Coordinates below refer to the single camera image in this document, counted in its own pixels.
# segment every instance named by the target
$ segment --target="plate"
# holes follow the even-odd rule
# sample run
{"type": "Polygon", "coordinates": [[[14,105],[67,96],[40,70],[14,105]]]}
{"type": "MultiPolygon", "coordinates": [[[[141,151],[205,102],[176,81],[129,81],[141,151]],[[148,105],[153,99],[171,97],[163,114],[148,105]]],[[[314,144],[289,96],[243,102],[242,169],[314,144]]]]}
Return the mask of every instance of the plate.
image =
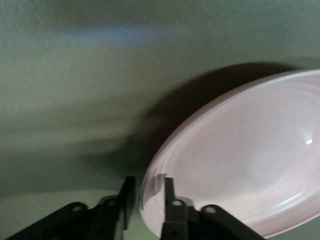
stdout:
{"type": "Polygon", "coordinates": [[[265,238],[320,215],[320,70],[262,78],[211,101],[162,145],[140,213],[160,236],[164,177],[196,209],[219,205],[265,238]]]}

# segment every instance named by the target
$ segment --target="black plastic part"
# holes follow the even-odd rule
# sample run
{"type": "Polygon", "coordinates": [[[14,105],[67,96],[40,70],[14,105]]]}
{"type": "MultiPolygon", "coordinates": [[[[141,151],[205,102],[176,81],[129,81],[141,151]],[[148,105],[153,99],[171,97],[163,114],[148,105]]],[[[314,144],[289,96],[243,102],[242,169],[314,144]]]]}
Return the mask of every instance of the black plastic part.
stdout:
{"type": "Polygon", "coordinates": [[[70,203],[6,240],[121,240],[129,225],[136,196],[129,176],[118,196],[104,197],[92,208],[70,203]]]}
{"type": "Polygon", "coordinates": [[[99,208],[87,240],[122,240],[135,204],[136,181],[127,177],[117,198],[106,200],[99,208]]]}
{"type": "Polygon", "coordinates": [[[172,178],[165,178],[165,222],[161,240],[265,240],[217,205],[193,206],[176,199],[172,178]]]}
{"type": "Polygon", "coordinates": [[[61,228],[63,225],[80,217],[87,209],[87,205],[81,202],[70,203],[6,240],[39,240],[51,231],[61,228]]]}

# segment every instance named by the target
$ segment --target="pink plate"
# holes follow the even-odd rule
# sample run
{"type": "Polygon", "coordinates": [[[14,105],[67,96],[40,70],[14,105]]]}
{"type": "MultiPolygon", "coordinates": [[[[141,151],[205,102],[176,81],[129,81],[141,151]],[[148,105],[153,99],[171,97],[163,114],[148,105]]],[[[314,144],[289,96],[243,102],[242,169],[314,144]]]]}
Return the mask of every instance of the pink plate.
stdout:
{"type": "Polygon", "coordinates": [[[238,87],[168,138],[140,193],[142,218],[158,236],[164,176],[196,209],[219,205],[265,238],[320,215],[320,70],[238,87]]]}

